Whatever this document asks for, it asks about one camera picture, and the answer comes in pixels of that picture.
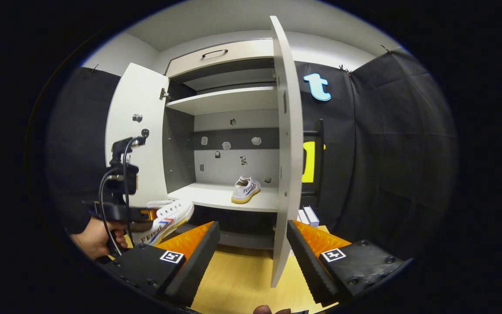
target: ceiling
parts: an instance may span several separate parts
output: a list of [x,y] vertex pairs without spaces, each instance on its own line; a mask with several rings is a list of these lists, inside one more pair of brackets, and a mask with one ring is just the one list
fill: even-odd
[[373,55],[397,42],[357,17],[316,0],[187,0],[131,28],[128,34],[159,51],[197,38],[235,31],[269,30],[275,15],[285,31],[314,34]]

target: white cabinet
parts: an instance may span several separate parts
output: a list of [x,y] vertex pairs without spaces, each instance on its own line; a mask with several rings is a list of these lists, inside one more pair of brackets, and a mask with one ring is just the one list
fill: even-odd
[[[146,145],[133,149],[131,156],[139,167],[132,205],[189,199],[202,210],[239,217],[271,215],[275,225],[266,226],[270,239],[226,229],[221,232],[221,243],[273,249],[275,287],[290,251],[287,220],[297,216],[301,197],[303,123],[294,61],[274,16],[271,29],[269,39],[223,44],[173,59],[166,76],[131,63],[112,99],[105,149],[109,161],[112,143],[138,136],[141,129],[150,131]],[[235,71],[266,74],[275,83],[221,87],[229,85],[223,83],[223,78],[230,77],[224,73]],[[190,88],[194,85],[183,84],[204,86],[208,78],[219,88],[197,94]],[[240,82],[252,83],[245,78]],[[141,122],[132,119],[135,114],[142,115]],[[230,149],[226,149],[227,141],[231,141]],[[245,204],[231,202],[239,175],[261,182],[261,191]]]

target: human hand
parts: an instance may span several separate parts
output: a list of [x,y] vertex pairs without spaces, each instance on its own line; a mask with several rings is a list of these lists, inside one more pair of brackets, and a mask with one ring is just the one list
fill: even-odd
[[[127,248],[127,240],[123,236],[125,223],[121,221],[108,221],[108,228],[114,234],[115,241],[123,248]],[[88,225],[80,234],[71,235],[75,244],[91,259],[106,256],[109,253],[106,247],[108,233],[102,220],[95,217],[90,218]]]
[[[291,314],[291,309],[286,308],[285,310],[280,310],[275,314]],[[271,308],[268,305],[257,306],[253,311],[253,314],[272,314]]]

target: wooden floor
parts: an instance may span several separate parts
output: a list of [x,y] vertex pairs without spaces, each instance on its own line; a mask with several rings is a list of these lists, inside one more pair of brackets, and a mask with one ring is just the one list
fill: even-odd
[[[319,229],[327,231],[325,226]],[[289,257],[276,288],[271,288],[272,263],[271,251],[219,245],[191,309],[203,314],[252,314],[257,306],[267,304],[273,312],[323,310],[313,301],[295,256]]]

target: shoe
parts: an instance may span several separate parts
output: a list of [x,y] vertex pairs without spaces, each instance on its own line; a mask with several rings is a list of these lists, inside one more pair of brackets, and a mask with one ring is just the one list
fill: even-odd
[[152,222],[152,227],[149,230],[131,232],[133,235],[133,245],[144,243],[155,246],[159,244],[165,236],[171,234],[177,227],[189,221],[191,216],[193,216],[195,208],[192,201],[183,199],[177,201],[150,201],[147,207],[156,210],[156,219]]
[[261,184],[252,177],[239,177],[231,201],[237,204],[247,203],[251,197],[261,191]]

